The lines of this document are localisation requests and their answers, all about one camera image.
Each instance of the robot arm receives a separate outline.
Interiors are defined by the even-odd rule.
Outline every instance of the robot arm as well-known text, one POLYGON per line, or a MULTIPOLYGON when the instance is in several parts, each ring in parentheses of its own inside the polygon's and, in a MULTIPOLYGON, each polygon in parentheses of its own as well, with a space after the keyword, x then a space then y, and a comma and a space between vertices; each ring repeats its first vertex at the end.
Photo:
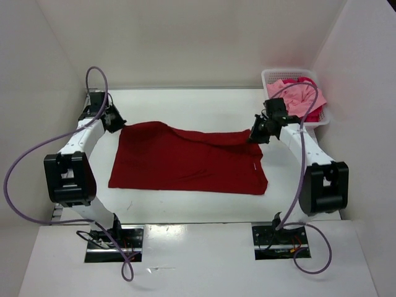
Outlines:
MULTIPOLYGON (((282 98, 264 103, 266 114, 256 115, 250 142, 269 143, 270 136, 276 136, 301 162, 302 143, 300 120, 289 116, 282 98)), ((299 205, 293 209, 288 222, 306 223, 318 213, 331 213, 344 209, 348 203, 348 166, 336 162, 316 144, 303 128, 305 142, 305 174, 298 197, 299 205)), ((277 219, 283 219, 281 212, 277 219)))
MULTIPOLYGON (((95 117, 105 99, 105 93, 93 92, 89 97, 90 105, 81 114, 78 127, 84 126, 95 117)), ((121 236, 121 224, 118 217, 106 209, 96 196, 97 185, 88 159, 105 131, 115 132, 125 122, 113 103, 107 103, 100 119, 75 133, 57 154, 47 155, 44 159, 51 201, 63 207, 71 207, 81 217, 100 223, 116 239, 121 236)), ((101 232, 96 224, 91 223, 90 226, 92 230, 101 232)))

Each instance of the white laundry basket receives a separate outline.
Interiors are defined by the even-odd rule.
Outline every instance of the white laundry basket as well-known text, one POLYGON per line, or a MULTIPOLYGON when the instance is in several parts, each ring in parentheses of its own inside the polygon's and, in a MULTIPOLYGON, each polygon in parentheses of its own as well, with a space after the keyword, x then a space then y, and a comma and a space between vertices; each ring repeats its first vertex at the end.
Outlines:
MULTIPOLYGON (((305 69, 267 69, 261 72, 262 84, 264 86, 265 100, 269 99, 267 84, 273 84, 278 79, 295 79, 304 76, 312 79, 315 84, 321 88, 321 85, 313 71, 305 69)), ((330 111, 327 106, 323 106, 322 112, 319 115, 319 122, 304 123, 306 128, 314 129, 317 126, 327 125, 330 122, 330 111)))

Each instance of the wall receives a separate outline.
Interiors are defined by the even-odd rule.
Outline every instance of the wall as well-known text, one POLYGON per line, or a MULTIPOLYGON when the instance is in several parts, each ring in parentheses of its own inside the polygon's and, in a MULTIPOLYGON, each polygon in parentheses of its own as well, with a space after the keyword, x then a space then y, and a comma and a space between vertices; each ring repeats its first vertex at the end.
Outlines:
MULTIPOLYGON (((31 0, 0 0, 0 180, 12 161, 32 145, 72 129, 84 96, 70 62, 31 0)), ((58 142, 17 167, 10 194, 16 206, 35 218, 50 218, 52 203, 43 158, 58 142)), ((0 288, 17 296, 38 226, 15 215, 0 195, 0 288)))
POLYGON ((309 67, 344 2, 37 1, 80 80, 96 64, 119 88, 260 86, 266 67, 309 67))
POLYGON ((396 12, 386 0, 349 0, 314 70, 333 114, 320 144, 350 167, 343 217, 358 227, 379 296, 395 296, 396 12))

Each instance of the red garment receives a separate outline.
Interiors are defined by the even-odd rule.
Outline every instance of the red garment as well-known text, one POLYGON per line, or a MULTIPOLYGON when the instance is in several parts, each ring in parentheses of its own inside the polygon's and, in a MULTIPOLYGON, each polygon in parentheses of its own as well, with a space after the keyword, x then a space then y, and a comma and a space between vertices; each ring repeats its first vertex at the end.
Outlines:
MULTIPOLYGON (((305 76, 301 76, 297 80, 294 80, 294 79, 283 79, 282 82, 284 84, 295 84, 297 82, 310 82, 315 87, 317 86, 312 79, 310 79, 309 77, 305 77, 305 76)), ((305 119, 305 122, 306 123, 319 122, 321 120, 319 115, 321 114, 322 110, 323 110, 323 106, 320 106, 320 107, 316 108, 314 111, 311 111, 309 113, 309 115, 307 116, 307 118, 305 119)))
POLYGON ((262 152, 250 130, 184 131, 161 122, 121 131, 109 187, 264 194, 262 152))

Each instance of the white table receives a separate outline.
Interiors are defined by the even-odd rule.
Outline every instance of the white table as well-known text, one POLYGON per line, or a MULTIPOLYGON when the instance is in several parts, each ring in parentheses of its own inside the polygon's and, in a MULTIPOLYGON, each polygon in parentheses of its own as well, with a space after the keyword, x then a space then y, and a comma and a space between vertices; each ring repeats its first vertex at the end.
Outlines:
MULTIPOLYGON (((114 103, 127 124, 162 121, 170 126, 202 132, 250 129, 264 101, 260 89, 113 90, 114 103)), ((109 189, 108 181, 118 148, 119 132, 106 133, 97 143, 90 164, 97 196, 122 223, 264 222, 287 210, 298 184, 300 165, 276 138, 261 145, 262 167, 269 180, 263 196, 187 191, 109 189)), ((62 219, 78 218, 64 209, 62 219)), ((338 212, 321 215, 339 220, 338 212)))
MULTIPOLYGON (((88 226, 43 226, 19 296, 377 296, 352 222, 313 224, 333 249, 320 275, 300 272, 291 259, 254 260, 249 223, 147 225, 132 283, 121 278, 121 263, 84 263, 86 242, 75 231, 88 226)), ((306 233, 312 258, 298 261, 317 270, 328 251, 317 232, 306 233)))

